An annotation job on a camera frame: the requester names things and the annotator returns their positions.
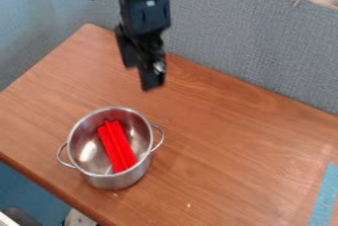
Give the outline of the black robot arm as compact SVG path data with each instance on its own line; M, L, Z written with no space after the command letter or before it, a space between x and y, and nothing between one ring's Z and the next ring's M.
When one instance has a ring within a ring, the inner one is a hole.
M170 27L170 0L119 0L117 46L127 68L137 68L141 89L166 82L167 61L162 33Z

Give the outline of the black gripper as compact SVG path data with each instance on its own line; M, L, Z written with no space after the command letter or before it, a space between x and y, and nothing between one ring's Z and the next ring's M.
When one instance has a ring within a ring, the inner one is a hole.
M123 64L137 66L141 89L149 91L166 82L162 32L170 27L170 0L119 0L119 5L115 36Z

